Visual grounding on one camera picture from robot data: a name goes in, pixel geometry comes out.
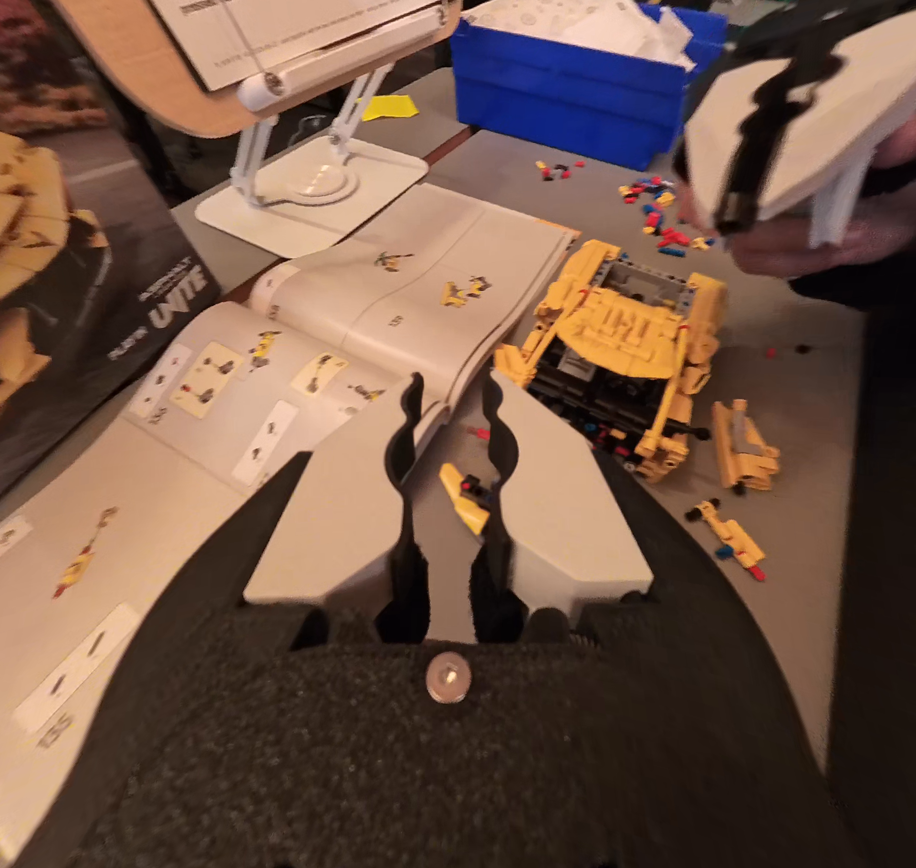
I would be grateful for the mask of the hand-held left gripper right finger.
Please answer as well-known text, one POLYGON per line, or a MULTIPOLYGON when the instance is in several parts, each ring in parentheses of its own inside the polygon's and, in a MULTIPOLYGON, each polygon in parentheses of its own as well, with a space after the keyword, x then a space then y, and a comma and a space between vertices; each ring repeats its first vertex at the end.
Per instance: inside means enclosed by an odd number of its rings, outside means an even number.
POLYGON ((646 594, 654 576, 589 442, 504 373, 482 392, 497 477, 469 590, 475 638, 516 641, 539 610, 646 594))

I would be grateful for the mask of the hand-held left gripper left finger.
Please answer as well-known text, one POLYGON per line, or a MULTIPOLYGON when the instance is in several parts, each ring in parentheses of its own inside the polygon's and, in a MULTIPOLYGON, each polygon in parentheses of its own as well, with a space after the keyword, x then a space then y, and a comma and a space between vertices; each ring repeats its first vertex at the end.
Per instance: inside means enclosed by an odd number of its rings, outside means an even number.
POLYGON ((359 612, 384 641, 426 638, 429 566, 405 491, 423 384, 409 374, 316 447, 244 589, 247 603, 359 612))

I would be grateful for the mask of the pile of coloured brick pins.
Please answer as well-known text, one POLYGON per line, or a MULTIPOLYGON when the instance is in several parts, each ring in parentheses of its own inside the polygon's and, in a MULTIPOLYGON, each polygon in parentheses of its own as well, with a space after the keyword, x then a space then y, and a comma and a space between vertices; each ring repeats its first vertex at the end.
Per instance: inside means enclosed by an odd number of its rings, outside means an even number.
POLYGON ((683 259, 689 251, 709 251, 717 243, 680 216, 675 185, 666 177, 639 176, 618 187, 617 193, 623 204, 639 209, 641 231, 659 254, 683 259))

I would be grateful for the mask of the yellow brick link arm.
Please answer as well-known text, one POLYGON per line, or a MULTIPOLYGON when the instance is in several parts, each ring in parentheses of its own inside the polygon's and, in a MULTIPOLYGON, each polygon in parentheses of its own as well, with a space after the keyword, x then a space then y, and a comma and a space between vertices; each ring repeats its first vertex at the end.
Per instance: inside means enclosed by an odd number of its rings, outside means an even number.
POLYGON ((766 554, 735 520, 721 521, 711 527, 720 546, 729 544, 735 548, 736 561, 742 568, 746 565, 760 565, 766 554))

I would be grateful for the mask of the small yellow brick subassembly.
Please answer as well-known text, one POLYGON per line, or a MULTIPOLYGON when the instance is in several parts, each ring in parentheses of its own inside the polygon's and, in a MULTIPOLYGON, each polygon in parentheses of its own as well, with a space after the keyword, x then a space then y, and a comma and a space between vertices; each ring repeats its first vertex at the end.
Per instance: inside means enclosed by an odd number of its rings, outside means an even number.
POLYGON ((781 452, 769 445, 748 414, 743 399, 712 404, 716 463, 721 486, 736 495, 769 492, 781 471, 781 452))

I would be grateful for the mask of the yellow brick car model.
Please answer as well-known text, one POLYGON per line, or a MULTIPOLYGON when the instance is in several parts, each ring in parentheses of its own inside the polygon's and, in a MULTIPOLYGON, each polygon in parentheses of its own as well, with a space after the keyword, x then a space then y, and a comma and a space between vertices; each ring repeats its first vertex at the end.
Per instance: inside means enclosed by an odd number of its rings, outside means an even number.
POLYGON ((588 241, 551 283, 520 347, 504 344, 495 369, 578 431, 592 450, 657 484, 711 433, 692 422, 711 377, 727 285, 635 264, 588 241))

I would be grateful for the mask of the building instruction booklet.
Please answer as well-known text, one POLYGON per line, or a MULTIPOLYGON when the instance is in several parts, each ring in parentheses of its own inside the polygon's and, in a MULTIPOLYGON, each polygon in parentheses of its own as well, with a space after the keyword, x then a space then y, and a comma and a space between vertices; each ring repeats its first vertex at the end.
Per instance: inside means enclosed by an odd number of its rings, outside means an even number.
POLYGON ((429 184, 359 232, 264 273, 166 349, 133 400, 2 520, 2 772, 175 573, 291 457, 410 372, 439 422, 581 233, 429 184))

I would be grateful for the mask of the person's right forearm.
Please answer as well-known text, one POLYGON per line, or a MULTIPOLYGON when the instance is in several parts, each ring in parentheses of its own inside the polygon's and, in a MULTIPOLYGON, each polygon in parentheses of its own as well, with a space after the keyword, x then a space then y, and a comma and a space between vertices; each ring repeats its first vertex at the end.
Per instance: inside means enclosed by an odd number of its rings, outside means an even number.
POLYGON ((912 308, 915 251, 901 251, 873 263, 811 273, 789 280, 788 286, 799 296, 861 312, 912 308))

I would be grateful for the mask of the grey desk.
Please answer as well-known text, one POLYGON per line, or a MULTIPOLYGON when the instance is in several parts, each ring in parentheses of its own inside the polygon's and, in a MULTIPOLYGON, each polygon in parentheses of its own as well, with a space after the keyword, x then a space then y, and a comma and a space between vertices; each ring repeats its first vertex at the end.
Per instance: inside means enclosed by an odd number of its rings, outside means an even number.
MULTIPOLYGON (((394 71, 383 92, 411 95, 419 114, 409 119, 381 119, 357 134, 386 148, 423 157, 463 129, 455 116, 451 69, 436 69, 416 81, 402 67, 394 71)), ((584 240, 617 244, 640 263, 662 268, 678 264, 710 273, 727 282, 729 301, 723 346, 712 380, 697 399, 694 418, 708 417, 712 401, 749 401, 750 416, 764 437, 782 453, 781 474, 771 492, 750 491, 745 497, 719 492, 715 450, 698 447, 684 466, 651 491, 678 521, 697 500, 721 496, 728 517, 735 517, 766 553, 764 584, 738 571, 734 563, 722 571, 745 600, 777 656, 794 694, 820 766, 825 765, 833 689, 834 650, 843 580, 845 530, 850 494, 857 404, 860 385, 863 321, 860 314, 837 305, 797 297, 781 282, 741 274, 720 249, 691 251, 683 261, 663 260, 643 249, 636 228, 636 210, 625 208, 618 185, 635 176, 615 165, 586 159, 581 174, 548 184, 534 175, 534 161, 549 156, 567 164, 565 152, 543 149, 527 141, 481 130, 430 168, 434 185, 544 220, 566 224, 584 240)), ((194 249, 211 267, 222 294, 245 301, 249 279, 265 270, 269 255, 201 225, 193 213, 200 197, 172 210, 194 249)), ((121 393, 88 417, 59 443, 16 487, 2 498, 6 517, 54 480, 125 406, 135 391, 121 393)), ((459 427, 483 425, 479 381, 465 393, 456 419, 439 430, 419 475, 419 524, 423 539, 437 528, 453 541, 430 559, 430 587, 435 607, 433 638, 470 639, 470 611, 450 598, 471 563, 473 540, 462 534, 456 516, 436 481, 442 461, 462 462, 464 470, 488 472, 482 442, 459 427)))

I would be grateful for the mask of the person's right hand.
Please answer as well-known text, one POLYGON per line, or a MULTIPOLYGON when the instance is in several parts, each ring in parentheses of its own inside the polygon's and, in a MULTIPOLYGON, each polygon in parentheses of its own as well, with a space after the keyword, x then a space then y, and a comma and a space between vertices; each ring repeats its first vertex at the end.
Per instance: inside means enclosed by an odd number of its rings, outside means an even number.
POLYGON ((911 251, 914 167, 915 118, 911 118, 878 146, 840 243, 810 247, 809 221, 783 215, 729 237, 727 250, 743 272, 785 280, 876 265, 911 251))

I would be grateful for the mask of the blue plastic bin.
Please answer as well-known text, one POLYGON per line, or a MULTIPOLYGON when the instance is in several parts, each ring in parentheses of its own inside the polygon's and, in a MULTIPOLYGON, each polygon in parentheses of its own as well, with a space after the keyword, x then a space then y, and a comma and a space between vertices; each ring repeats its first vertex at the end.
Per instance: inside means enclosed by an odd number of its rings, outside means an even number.
POLYGON ((451 38, 456 115, 466 125, 645 170, 681 135, 688 90, 727 41, 724 14, 675 8, 692 32, 674 64, 580 48, 465 19, 451 38))

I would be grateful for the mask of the white printed paper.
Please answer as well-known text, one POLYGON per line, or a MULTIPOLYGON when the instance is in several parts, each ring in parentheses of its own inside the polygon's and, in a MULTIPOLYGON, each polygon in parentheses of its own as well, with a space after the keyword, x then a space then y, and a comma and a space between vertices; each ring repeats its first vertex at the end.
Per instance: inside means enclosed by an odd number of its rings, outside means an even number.
POLYGON ((691 42, 723 44, 727 20, 719 13, 660 5, 656 14, 635 0, 490 0, 463 13, 469 25, 583 49, 693 70, 691 42))

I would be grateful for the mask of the brown wooden strip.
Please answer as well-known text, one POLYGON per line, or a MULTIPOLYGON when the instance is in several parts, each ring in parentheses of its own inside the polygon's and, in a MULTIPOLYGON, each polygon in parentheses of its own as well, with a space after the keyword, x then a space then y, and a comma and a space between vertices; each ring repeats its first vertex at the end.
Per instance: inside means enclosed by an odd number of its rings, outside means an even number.
POLYGON ((450 155, 452 152, 459 149, 467 141, 472 139, 474 135, 480 131, 480 127, 476 125, 466 126, 463 129, 460 129, 458 132, 453 134, 447 140, 441 142, 439 146, 429 152, 423 157, 423 161, 428 168, 432 168, 435 165, 441 163, 441 161, 450 155))

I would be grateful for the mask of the dark car set box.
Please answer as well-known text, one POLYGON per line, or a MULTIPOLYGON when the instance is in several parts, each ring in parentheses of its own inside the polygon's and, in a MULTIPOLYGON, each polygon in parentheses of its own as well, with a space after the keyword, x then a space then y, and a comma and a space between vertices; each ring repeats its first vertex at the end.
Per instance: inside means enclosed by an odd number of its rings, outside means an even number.
POLYGON ((125 103, 49 0, 1 0, 2 493, 218 299, 125 103))

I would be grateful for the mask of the yellow sticky note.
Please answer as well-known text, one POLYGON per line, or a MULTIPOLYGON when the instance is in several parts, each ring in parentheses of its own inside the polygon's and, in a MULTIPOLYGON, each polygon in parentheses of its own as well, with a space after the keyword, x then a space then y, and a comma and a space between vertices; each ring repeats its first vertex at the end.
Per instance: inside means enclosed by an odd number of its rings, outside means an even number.
POLYGON ((409 119, 418 116, 419 109, 410 95, 374 95, 363 112, 361 121, 377 119, 409 119))

